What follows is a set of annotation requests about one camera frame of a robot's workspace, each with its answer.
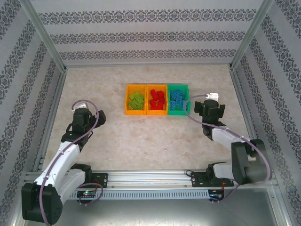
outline patterned wallpaper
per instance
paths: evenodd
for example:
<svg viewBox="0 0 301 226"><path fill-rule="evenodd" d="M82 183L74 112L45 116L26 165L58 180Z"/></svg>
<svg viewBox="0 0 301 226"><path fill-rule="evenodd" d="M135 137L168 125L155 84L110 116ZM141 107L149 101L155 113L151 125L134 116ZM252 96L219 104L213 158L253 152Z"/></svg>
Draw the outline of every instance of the patterned wallpaper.
<svg viewBox="0 0 301 226"><path fill-rule="evenodd" d="M297 1L275 1L236 69L293 225L301 225L300 15Z"/></svg>
<svg viewBox="0 0 301 226"><path fill-rule="evenodd" d="M229 63L262 0L32 3L65 64L78 66Z"/></svg>
<svg viewBox="0 0 301 226"><path fill-rule="evenodd" d="M17 0L0 3L0 225L31 171L61 76Z"/></svg>

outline red block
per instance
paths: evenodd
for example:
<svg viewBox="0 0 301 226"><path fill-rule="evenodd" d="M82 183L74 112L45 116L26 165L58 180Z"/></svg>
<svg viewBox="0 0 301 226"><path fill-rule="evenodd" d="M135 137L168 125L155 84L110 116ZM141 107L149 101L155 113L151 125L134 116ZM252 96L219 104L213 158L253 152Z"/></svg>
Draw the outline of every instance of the red block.
<svg viewBox="0 0 301 226"><path fill-rule="evenodd" d="M161 102L161 101L158 102L159 110L163 110L163 105L164 105L164 102Z"/></svg>
<svg viewBox="0 0 301 226"><path fill-rule="evenodd" d="M153 106L153 107L155 107L156 106L156 101L150 100L150 105Z"/></svg>
<svg viewBox="0 0 301 226"><path fill-rule="evenodd" d="M165 102L165 98L164 97L160 97L159 101L162 102L162 103L164 103Z"/></svg>
<svg viewBox="0 0 301 226"><path fill-rule="evenodd" d="M159 97L158 97L158 95L157 95L157 93L156 93L156 91L154 89L152 89L150 91L150 94L151 94L152 98L154 99L154 101L159 100Z"/></svg>
<svg viewBox="0 0 301 226"><path fill-rule="evenodd" d="M160 110L159 107L150 107L151 110Z"/></svg>
<svg viewBox="0 0 301 226"><path fill-rule="evenodd" d="M158 91L157 95L159 96L159 98L163 98L164 97L164 92L163 91Z"/></svg>

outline floor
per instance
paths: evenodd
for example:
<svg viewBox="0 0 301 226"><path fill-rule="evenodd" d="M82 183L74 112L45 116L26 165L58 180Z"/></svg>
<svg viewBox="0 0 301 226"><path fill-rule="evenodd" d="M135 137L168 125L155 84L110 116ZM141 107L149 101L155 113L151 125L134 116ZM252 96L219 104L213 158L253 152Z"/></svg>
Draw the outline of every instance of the floor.
<svg viewBox="0 0 301 226"><path fill-rule="evenodd" d="M61 136L72 122L71 105L89 99L107 116L76 159L93 170L204 169L209 163L230 158L230 151L209 140L201 125L186 116L125 115L128 83L188 84L190 96L217 92L226 105L221 121L248 136L227 65L162 65L68 70L55 118L45 169L57 152ZM199 120L201 117L193 112Z"/></svg>

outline plastic bin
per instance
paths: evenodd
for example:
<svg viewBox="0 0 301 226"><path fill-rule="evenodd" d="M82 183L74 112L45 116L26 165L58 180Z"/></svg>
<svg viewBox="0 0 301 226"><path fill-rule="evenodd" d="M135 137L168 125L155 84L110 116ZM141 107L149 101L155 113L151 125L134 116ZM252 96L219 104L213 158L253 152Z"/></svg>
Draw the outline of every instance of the plastic bin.
<svg viewBox="0 0 301 226"><path fill-rule="evenodd" d="M142 107L142 110L131 110L128 107L128 103L131 101L129 98L129 95L139 92L141 95L144 96L144 106ZM126 91L126 100L124 103L124 107L126 110L126 115L146 115L148 105L148 89L146 84L128 84L127 85L127 91Z"/></svg>
<svg viewBox="0 0 301 226"><path fill-rule="evenodd" d="M190 98L189 95L189 88L188 85L185 84L168 84L168 100L169 100L169 107L168 107L168 114L169 115L186 115L184 110L170 110L170 93L179 89L182 93L185 94L184 100L188 100ZM187 103L187 112L190 113L190 106L191 102Z"/></svg>
<svg viewBox="0 0 301 226"><path fill-rule="evenodd" d="M152 100L151 90L154 89L156 92L163 91L165 102L163 110L151 110L150 100ZM168 91L166 84L149 84L148 85L148 102L147 102L147 115L167 115L168 113Z"/></svg>

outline enclosure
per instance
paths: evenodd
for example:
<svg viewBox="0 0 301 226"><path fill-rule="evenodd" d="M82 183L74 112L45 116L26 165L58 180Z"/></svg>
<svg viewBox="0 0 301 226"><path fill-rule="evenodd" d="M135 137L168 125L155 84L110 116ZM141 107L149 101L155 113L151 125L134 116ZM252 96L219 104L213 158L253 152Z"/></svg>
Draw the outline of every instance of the enclosure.
<svg viewBox="0 0 301 226"><path fill-rule="evenodd" d="M78 99L107 121L75 162L108 173L108 187L86 209L72 194L57 225L301 225L300 4L0 1L0 225L43 225L22 219L21 187L54 157ZM272 180L212 205L185 172L230 152L185 115L125 114L127 84L219 93L221 121L264 142Z"/></svg>

